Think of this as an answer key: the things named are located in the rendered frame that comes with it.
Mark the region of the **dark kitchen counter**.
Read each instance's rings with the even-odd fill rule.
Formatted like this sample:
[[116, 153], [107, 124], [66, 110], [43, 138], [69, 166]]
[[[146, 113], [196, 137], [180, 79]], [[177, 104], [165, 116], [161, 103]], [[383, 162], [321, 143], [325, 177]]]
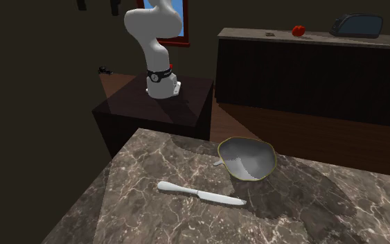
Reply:
[[224, 28], [215, 89], [221, 103], [390, 126], [390, 35]]

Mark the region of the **white table knife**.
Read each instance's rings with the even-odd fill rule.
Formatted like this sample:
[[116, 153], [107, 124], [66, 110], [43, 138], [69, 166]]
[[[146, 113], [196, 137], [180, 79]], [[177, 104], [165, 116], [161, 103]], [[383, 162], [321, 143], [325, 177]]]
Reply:
[[239, 198], [232, 198], [227, 195], [220, 195], [217, 193], [210, 193], [206, 191], [200, 191], [197, 189], [190, 189], [186, 187], [182, 187], [176, 184], [172, 184], [169, 182], [165, 181], [160, 181], [157, 184], [157, 188], [164, 190], [164, 191], [178, 191], [178, 192], [183, 192], [183, 193], [190, 193], [197, 195], [199, 198], [203, 200], [208, 200], [212, 202], [218, 202], [222, 204], [231, 204], [231, 205], [237, 205], [237, 206], [242, 206], [245, 205], [247, 202], [245, 200], [241, 200]]

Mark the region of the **grey bowl with yellow rim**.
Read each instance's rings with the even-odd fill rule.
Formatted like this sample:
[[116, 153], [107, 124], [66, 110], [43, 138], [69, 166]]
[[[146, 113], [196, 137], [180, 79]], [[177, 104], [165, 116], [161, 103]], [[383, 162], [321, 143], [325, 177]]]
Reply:
[[274, 147], [259, 139], [230, 137], [219, 144], [217, 151], [218, 161], [238, 180], [260, 181], [277, 166]]

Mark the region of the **dark robot stand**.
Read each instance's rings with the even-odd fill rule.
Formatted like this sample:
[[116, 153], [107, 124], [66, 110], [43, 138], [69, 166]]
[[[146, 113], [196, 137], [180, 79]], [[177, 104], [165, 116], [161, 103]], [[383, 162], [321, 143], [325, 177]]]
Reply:
[[177, 96], [151, 98], [146, 75], [138, 75], [92, 110], [112, 157], [138, 128], [208, 141], [211, 131], [213, 80], [178, 77]]

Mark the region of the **black toaster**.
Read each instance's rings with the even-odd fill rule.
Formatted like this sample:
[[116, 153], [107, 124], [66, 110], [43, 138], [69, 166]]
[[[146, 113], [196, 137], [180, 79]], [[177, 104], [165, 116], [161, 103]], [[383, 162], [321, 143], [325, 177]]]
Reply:
[[383, 18], [368, 13], [348, 13], [336, 18], [329, 33], [335, 37], [376, 39], [383, 27]]

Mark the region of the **red framed window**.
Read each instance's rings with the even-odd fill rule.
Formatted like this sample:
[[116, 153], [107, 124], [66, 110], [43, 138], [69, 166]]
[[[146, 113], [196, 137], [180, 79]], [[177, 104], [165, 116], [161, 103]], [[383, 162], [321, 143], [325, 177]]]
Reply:
[[172, 38], [158, 38], [160, 44], [166, 46], [181, 46], [189, 47], [188, 34], [188, 0], [171, 0], [173, 8], [177, 11], [182, 20], [182, 28], [180, 34]]

